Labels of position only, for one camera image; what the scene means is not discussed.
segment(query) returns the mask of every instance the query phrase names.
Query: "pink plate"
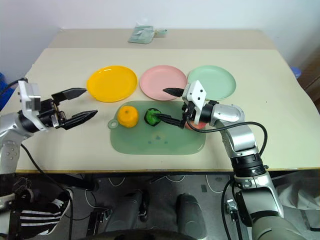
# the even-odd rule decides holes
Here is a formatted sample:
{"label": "pink plate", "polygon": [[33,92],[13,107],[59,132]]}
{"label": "pink plate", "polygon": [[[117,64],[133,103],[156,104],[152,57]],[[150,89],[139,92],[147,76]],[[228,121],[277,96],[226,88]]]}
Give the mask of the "pink plate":
{"label": "pink plate", "polygon": [[163,91],[166,88],[184,89],[188,83],[186,75],[174,66],[158,65],[145,71],[140,78],[140,88],[149,98],[160,101],[176,99]]}

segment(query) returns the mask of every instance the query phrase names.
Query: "person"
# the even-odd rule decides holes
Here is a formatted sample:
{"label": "person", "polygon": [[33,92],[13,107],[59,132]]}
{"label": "person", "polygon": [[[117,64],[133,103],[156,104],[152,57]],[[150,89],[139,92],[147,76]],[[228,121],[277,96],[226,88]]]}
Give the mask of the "person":
{"label": "person", "polygon": [[20,212],[21,237],[30,239],[36,235],[49,235],[70,208],[73,192],[66,189],[46,203],[38,201],[39,193],[27,188],[17,195],[16,209]]}

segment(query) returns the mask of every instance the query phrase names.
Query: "green vegetable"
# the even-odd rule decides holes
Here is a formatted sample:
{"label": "green vegetable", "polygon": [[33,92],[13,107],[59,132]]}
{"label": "green vegetable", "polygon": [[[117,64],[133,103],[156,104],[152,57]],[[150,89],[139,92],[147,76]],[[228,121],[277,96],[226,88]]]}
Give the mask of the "green vegetable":
{"label": "green vegetable", "polygon": [[153,127],[161,122],[161,120],[154,114],[161,114],[161,111],[156,108],[149,108],[144,115],[144,121]]}

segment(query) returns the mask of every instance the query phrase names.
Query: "yellow plate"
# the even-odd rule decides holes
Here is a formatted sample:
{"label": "yellow plate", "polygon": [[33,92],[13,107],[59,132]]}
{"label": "yellow plate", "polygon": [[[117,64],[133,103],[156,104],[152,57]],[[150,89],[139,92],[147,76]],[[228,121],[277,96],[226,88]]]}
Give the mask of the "yellow plate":
{"label": "yellow plate", "polygon": [[137,88],[136,74],[125,66],[106,66],[86,82],[88,92],[98,101],[113,103],[129,97]]}

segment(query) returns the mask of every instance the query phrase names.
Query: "striped pants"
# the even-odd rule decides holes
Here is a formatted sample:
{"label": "striped pants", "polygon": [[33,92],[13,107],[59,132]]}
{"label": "striped pants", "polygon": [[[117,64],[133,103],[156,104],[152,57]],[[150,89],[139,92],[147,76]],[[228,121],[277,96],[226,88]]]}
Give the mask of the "striped pants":
{"label": "striped pants", "polygon": [[33,238],[36,235],[50,233],[61,219],[60,208],[49,202],[19,202],[21,236],[23,239]]}

